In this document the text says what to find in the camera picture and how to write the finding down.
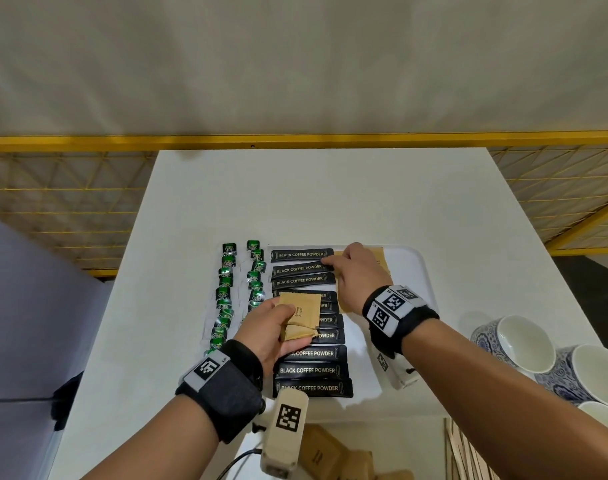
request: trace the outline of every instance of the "person's left arm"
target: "person's left arm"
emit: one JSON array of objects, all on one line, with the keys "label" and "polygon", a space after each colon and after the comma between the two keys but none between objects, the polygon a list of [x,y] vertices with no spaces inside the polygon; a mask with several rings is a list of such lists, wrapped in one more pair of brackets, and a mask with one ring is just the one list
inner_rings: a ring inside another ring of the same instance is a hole
[{"label": "person's left arm", "polygon": [[[249,313],[234,338],[257,357],[265,376],[272,373],[279,357],[307,346],[311,340],[279,341],[282,325],[292,317],[294,306],[278,302],[279,298],[269,299]],[[203,407],[179,394],[83,480],[194,480],[208,466],[219,442]]]}]

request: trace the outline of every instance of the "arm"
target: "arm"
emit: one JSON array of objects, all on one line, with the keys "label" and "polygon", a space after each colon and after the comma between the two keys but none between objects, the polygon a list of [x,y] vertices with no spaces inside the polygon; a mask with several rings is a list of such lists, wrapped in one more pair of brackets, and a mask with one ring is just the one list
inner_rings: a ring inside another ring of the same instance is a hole
[{"label": "arm", "polygon": [[[309,345],[311,340],[279,342],[282,325],[295,309],[278,303],[279,298],[274,298],[258,306],[235,335],[235,340],[259,359],[264,375],[272,373],[279,357]],[[83,480],[195,480],[204,473],[219,442],[204,409],[180,394]]]},{"label": "arm", "polygon": [[[359,243],[322,261],[339,272],[340,294],[354,310],[393,284]],[[401,351],[502,478],[608,478],[608,428],[448,325],[421,322]]]}]

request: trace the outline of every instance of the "forearm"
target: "forearm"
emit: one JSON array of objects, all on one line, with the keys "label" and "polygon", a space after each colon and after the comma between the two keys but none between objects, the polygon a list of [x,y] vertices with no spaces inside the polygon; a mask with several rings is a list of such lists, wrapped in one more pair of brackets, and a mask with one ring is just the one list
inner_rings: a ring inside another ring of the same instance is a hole
[{"label": "forearm", "polygon": [[430,319],[402,342],[446,411],[502,478],[608,478],[608,429]]},{"label": "forearm", "polygon": [[218,443],[204,410],[178,395],[83,480],[195,480]]}]

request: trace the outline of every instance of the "patterned cup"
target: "patterned cup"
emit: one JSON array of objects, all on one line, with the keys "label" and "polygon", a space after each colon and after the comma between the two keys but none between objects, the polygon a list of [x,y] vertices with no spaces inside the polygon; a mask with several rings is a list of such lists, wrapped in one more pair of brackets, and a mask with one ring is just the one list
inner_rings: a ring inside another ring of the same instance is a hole
[{"label": "patterned cup", "polygon": [[519,315],[482,325],[470,339],[502,362],[524,372],[548,372],[555,363],[555,347],[547,333]]},{"label": "patterned cup", "polygon": [[572,403],[597,401],[608,406],[608,349],[589,344],[558,349],[553,369],[535,374],[535,380]]},{"label": "patterned cup", "polygon": [[608,428],[608,406],[606,404],[587,401],[578,407]]}]

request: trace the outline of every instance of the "person's left hand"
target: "person's left hand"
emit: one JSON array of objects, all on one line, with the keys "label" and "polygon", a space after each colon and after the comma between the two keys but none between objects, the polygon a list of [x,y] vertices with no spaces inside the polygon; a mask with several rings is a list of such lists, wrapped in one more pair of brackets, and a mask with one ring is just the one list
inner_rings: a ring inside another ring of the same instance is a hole
[{"label": "person's left hand", "polygon": [[280,298],[267,299],[251,311],[233,337],[253,352],[264,369],[264,377],[273,373],[279,357],[310,344],[311,337],[280,342],[282,325],[295,313],[294,305],[278,305]]}]

